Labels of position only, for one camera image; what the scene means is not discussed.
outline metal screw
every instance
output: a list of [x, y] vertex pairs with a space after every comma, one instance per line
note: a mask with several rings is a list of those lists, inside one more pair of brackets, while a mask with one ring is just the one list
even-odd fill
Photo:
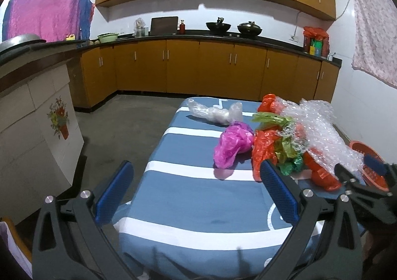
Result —
[[51, 196], [51, 195], [49, 195], [49, 196], [46, 197], [46, 199], [45, 199], [44, 201], [45, 201], [47, 204], [50, 204], [50, 203], [53, 202], [53, 200], [54, 200], [54, 197]]
[[303, 190], [303, 195], [305, 196], [305, 197], [312, 197], [313, 196], [313, 191], [311, 190], [311, 189], [304, 189]]
[[90, 197], [91, 196], [91, 192], [89, 191], [89, 190], [83, 190], [81, 193], [80, 193], [80, 197], [81, 198], [88, 198], [88, 197]]
[[348, 201], [349, 201], [349, 196], [347, 196], [347, 195], [345, 195], [345, 194], [342, 194], [342, 195], [341, 195], [341, 201], [342, 201], [342, 202], [345, 202], [345, 203], [348, 202]]

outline flower pot painting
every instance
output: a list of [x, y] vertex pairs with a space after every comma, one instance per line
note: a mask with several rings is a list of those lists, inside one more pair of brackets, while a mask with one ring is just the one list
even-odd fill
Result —
[[54, 135], [58, 135], [58, 139], [62, 137], [66, 140], [69, 136], [69, 131], [67, 129], [67, 123], [69, 123], [69, 118], [66, 111], [66, 103], [61, 100], [61, 98], [55, 99], [55, 104], [51, 103], [50, 112], [47, 116], [51, 119], [51, 128], [55, 131]]

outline metal pot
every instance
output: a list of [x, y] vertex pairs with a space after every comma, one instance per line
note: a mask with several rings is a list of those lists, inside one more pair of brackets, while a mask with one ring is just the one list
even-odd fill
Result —
[[256, 25], [255, 22], [242, 23], [237, 26], [237, 29], [243, 35], [249, 36], [258, 36], [260, 33], [262, 33], [261, 27]]
[[231, 27], [230, 24], [224, 24], [223, 20], [223, 18], [218, 17], [218, 21], [216, 23], [206, 23], [207, 28], [214, 33], [223, 34]]

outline blue gripper pad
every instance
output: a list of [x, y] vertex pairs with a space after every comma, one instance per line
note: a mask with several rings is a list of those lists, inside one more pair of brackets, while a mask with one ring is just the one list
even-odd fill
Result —
[[364, 164], [380, 176], [385, 176], [388, 173], [384, 166], [384, 163], [371, 155], [367, 154], [364, 156]]
[[[272, 163], [267, 160], [263, 161], [260, 168], [261, 179], [283, 220], [295, 226], [299, 221], [298, 202], [277, 174], [276, 169]], [[293, 182], [294, 185], [291, 184], [291, 187], [297, 187], [299, 189], [299, 186], [295, 184], [291, 177], [285, 177], [290, 178]]]
[[133, 178], [132, 164], [123, 161], [96, 203], [95, 222], [98, 226], [110, 223]]

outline wall socket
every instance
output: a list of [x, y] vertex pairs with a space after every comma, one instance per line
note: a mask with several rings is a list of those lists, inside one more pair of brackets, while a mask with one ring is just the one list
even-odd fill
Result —
[[290, 41], [294, 41], [295, 43], [299, 43], [299, 38], [298, 38], [298, 37], [296, 37], [296, 36], [294, 36], [294, 35], [291, 35], [290, 37], [291, 37], [291, 38], [289, 39]]

